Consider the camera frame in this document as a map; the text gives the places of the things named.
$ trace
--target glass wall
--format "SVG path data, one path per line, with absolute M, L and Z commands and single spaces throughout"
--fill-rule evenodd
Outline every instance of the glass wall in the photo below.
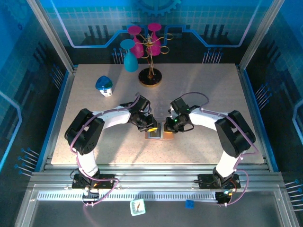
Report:
M 247 73 L 285 182 L 303 184 L 303 2 L 285 1 Z M 302 193 L 292 192 L 291 200 Z M 292 202 L 302 209 L 302 202 Z M 296 212 L 303 221 L 302 212 Z
M 51 22 L 74 64 L 115 63 L 127 28 L 157 22 L 158 37 L 172 33 L 162 45 L 170 53 L 158 63 L 239 63 L 271 0 L 42 0 Z M 204 54 L 222 54 L 205 61 Z
M 0 219 L 14 226 L 65 68 L 26 1 L 1 1 L 0 31 Z

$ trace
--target blue cube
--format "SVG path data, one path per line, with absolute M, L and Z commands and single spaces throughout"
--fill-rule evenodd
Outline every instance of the blue cube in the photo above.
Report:
M 192 200 L 186 200 L 185 201 L 185 208 L 187 209 L 193 209 L 195 206 L 194 201 Z

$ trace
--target beige tabletop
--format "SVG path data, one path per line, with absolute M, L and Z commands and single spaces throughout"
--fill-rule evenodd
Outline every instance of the beige tabletop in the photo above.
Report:
M 150 100 L 152 113 L 159 121 L 169 116 L 167 110 L 171 101 L 183 93 L 199 91 L 210 99 L 205 109 L 218 112 L 238 110 L 253 129 L 234 64 L 156 64 L 155 68 L 162 72 L 163 79 L 157 87 L 152 88 L 142 86 L 138 80 L 138 73 L 146 67 L 140 64 L 136 73 L 129 73 L 119 64 L 78 66 L 52 164 L 76 164 L 64 133 L 79 110 L 111 109 L 133 101 L 137 92 Z M 111 97 L 103 97 L 95 89 L 95 83 L 102 75 L 113 81 Z M 184 100 L 189 106 L 205 101 L 199 95 L 185 96 Z M 144 132 L 139 132 L 132 124 L 105 129 L 94 150 L 97 164 L 217 163 L 223 152 L 217 133 L 203 126 L 177 133 L 173 140 L 147 140 L 144 137 Z M 243 163 L 263 163 L 262 154 L 246 157 Z

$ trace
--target black round base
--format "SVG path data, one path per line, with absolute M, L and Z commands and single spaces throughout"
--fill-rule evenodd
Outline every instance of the black round base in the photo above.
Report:
M 158 85 L 161 80 L 162 80 L 162 74 L 159 70 L 157 69 L 153 69 L 154 75 L 151 77 L 150 75 L 150 69 L 146 68 L 143 69 L 140 73 L 139 73 L 139 81 L 140 83 L 142 83 L 142 85 L 147 86 L 147 87 L 153 87 Z

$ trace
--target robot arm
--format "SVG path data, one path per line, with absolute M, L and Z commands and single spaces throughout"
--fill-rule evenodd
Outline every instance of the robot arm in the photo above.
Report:
M 150 101 L 145 97 L 140 96 L 138 102 L 129 109 L 124 109 L 132 103 L 120 104 L 115 109 L 122 109 L 121 111 L 111 111 L 95 118 L 88 125 L 78 139 L 76 140 L 73 150 L 78 153 L 78 160 L 81 168 L 79 169 L 81 177 L 85 179 L 91 186 L 95 182 L 88 179 L 85 175 L 99 178 L 99 168 L 96 164 L 93 149 L 98 143 L 98 139 L 102 130 L 112 127 L 117 124 L 132 123 L 137 126 L 139 131 L 153 131 L 157 128 L 157 122 L 151 114 Z M 88 109 L 82 109 L 75 120 L 65 133 L 65 139 L 71 145 L 77 133 L 83 125 L 91 119 L 94 115 L 100 112 L 91 112 Z
M 240 158 L 240 154 L 250 148 L 249 143 L 227 118 L 219 116 L 219 114 L 210 114 L 209 111 L 201 112 L 199 106 L 196 105 L 189 107 L 182 98 L 178 98 L 171 103 L 169 112 L 171 117 L 166 119 L 165 131 L 172 133 L 185 132 L 188 131 L 184 130 L 184 126 L 187 124 L 192 125 L 191 129 L 195 125 L 202 125 L 217 131 L 223 154 L 213 170 L 213 178 L 217 187 L 225 185 L 233 177 L 234 166 Z M 232 111 L 223 114 L 231 117 L 252 142 L 256 141 L 255 135 L 240 112 Z

